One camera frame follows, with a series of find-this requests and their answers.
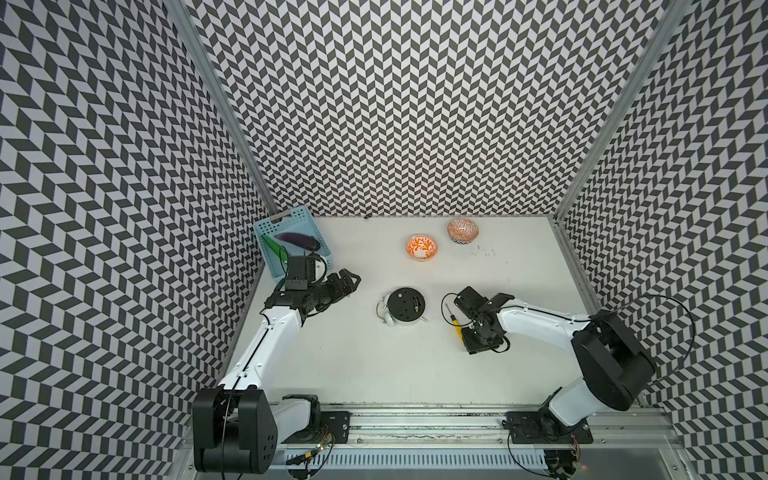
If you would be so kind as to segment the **overturned orange patterned bowl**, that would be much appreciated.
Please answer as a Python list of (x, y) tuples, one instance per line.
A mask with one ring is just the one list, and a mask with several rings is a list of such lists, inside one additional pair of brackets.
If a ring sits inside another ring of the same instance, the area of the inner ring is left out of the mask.
[(469, 244), (479, 236), (479, 226), (471, 219), (455, 218), (447, 225), (449, 238), (457, 244)]

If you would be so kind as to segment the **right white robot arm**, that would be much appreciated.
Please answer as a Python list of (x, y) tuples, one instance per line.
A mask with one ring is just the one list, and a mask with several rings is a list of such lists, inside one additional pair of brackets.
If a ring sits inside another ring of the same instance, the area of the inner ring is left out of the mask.
[(488, 299), (471, 287), (455, 294), (453, 304), (467, 319), (460, 332), (471, 355), (504, 353), (515, 335), (573, 355), (580, 377), (556, 389), (536, 412), (522, 413), (510, 422), (512, 430), (531, 427), (546, 442), (572, 434), (601, 410), (628, 410), (658, 373), (650, 351), (616, 312), (567, 314), (511, 294)]

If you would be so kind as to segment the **white twin-bell alarm clock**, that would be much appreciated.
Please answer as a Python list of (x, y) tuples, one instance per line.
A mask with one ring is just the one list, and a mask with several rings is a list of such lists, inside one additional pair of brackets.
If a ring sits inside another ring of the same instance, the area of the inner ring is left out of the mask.
[(424, 321), (426, 301), (421, 292), (401, 287), (385, 295), (376, 305), (376, 316), (389, 327), (415, 325)]

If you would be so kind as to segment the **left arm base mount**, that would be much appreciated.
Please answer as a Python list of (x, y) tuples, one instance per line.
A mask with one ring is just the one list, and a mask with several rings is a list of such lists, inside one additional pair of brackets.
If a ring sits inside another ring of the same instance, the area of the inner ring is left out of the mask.
[(350, 433), (351, 417), (352, 413), (349, 411), (321, 412), (310, 421), (308, 427), (288, 437), (284, 444), (316, 444), (327, 434), (333, 437), (336, 444), (346, 444)]

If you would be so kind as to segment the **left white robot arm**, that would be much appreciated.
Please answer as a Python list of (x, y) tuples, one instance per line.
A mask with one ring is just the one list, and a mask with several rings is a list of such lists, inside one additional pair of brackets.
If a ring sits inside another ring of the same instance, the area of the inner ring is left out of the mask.
[(307, 319), (355, 292), (359, 275), (342, 269), (318, 274), (320, 256), (291, 256), (284, 277), (265, 300), (261, 324), (250, 344), (217, 386), (203, 388), (192, 403), (193, 461), (199, 472), (263, 474), (276, 450), (296, 438), (315, 446), (288, 459), (310, 479), (317, 457), (328, 458), (338, 436), (322, 421), (317, 396), (292, 394), (271, 404), (267, 390), (284, 354)]

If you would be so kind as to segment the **yellow handled screwdriver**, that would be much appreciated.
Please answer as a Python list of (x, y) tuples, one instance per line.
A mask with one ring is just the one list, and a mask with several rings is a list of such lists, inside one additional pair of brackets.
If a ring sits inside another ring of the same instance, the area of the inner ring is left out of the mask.
[(450, 307), (448, 305), (445, 305), (445, 309), (448, 312), (450, 323), (454, 327), (454, 329), (456, 330), (458, 338), (460, 340), (463, 340), (463, 333), (462, 333), (463, 326), (462, 326), (462, 324), (459, 322), (457, 317), (450, 310)]

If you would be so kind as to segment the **orange white patterned bowl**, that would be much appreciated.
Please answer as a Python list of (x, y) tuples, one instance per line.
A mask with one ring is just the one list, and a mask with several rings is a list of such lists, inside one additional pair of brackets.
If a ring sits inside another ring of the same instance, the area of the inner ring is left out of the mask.
[(418, 234), (407, 240), (405, 250), (411, 259), (424, 262), (438, 253), (438, 244), (431, 236)]

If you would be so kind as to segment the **green cucumber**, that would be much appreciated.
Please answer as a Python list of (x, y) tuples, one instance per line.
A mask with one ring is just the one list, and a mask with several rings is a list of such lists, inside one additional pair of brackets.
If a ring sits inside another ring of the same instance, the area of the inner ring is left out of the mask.
[(261, 239), (264, 241), (265, 245), (278, 257), (279, 261), (286, 265), (289, 254), (285, 247), (278, 244), (277, 241), (269, 235), (262, 235)]

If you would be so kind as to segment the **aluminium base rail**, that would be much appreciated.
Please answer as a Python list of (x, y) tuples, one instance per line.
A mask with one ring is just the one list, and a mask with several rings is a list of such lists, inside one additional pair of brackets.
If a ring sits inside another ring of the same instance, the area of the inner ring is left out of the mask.
[(692, 460), (659, 409), (605, 411), (560, 443), (509, 437), (512, 405), (330, 404), (340, 437), (308, 464), (315, 444), (280, 445), (269, 479), (696, 479)]

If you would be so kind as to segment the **light blue perforated basket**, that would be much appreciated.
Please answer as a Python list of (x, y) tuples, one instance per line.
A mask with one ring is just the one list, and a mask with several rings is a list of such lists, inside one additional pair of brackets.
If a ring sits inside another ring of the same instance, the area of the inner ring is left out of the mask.
[[(328, 270), (333, 267), (331, 251), (307, 206), (258, 220), (253, 224), (253, 233), (275, 282), (284, 278), (289, 256), (317, 254)], [(320, 266), (317, 271), (323, 273), (326, 268)]]

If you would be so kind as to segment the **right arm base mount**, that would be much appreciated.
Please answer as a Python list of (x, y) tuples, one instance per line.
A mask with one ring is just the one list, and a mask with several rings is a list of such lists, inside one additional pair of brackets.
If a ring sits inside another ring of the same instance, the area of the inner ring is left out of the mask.
[(566, 426), (554, 416), (541, 412), (506, 412), (502, 427), (511, 435), (514, 444), (589, 445), (594, 442), (586, 420)]

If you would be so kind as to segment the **dark purple eggplant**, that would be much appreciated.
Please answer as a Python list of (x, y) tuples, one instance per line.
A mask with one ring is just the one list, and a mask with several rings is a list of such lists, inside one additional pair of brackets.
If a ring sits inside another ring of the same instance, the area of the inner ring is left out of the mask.
[(282, 232), (276, 234), (275, 238), (310, 252), (317, 252), (322, 247), (316, 238), (302, 233)]

